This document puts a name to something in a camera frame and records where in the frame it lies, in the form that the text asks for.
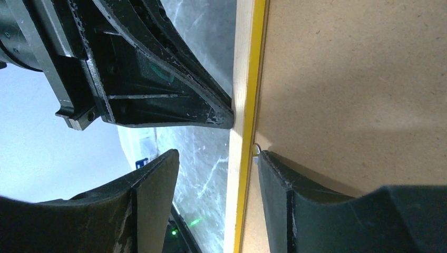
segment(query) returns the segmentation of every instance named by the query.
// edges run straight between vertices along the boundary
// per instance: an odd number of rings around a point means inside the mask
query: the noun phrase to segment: yellow edge
[[[255,105],[259,67],[261,66],[261,50],[263,44],[263,30],[266,0],[254,0],[253,23],[251,28],[251,45],[248,65],[247,97],[244,115],[244,130],[242,132],[242,157],[240,162],[239,191],[236,210],[235,247],[233,252],[241,250],[242,229],[244,226],[247,184],[251,164],[251,145],[255,121]]]

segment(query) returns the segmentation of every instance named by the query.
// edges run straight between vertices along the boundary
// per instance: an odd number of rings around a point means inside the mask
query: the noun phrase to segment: green led light
[[[195,219],[195,220],[193,220],[193,221],[189,224],[189,226],[192,227],[192,226],[196,225],[197,223],[200,222],[200,220],[201,220],[200,218],[199,218],[199,219]]]

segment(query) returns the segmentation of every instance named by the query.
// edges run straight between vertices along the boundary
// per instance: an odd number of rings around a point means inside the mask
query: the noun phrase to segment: white wall
[[[29,202],[68,199],[131,171],[116,126],[97,119],[83,132],[54,113],[43,73],[0,70],[0,195]]]

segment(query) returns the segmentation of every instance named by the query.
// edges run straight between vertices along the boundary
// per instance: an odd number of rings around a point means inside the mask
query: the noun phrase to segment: gray marble floor
[[[161,0],[202,65],[231,94],[236,0]],[[119,128],[130,162],[180,152],[174,204],[203,252],[223,251],[229,131],[191,126]]]

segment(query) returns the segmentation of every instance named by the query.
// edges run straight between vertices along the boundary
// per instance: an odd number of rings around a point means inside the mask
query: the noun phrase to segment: wooden edge
[[[266,0],[237,1],[232,100],[235,125],[229,144],[225,253],[241,250],[266,3]]]

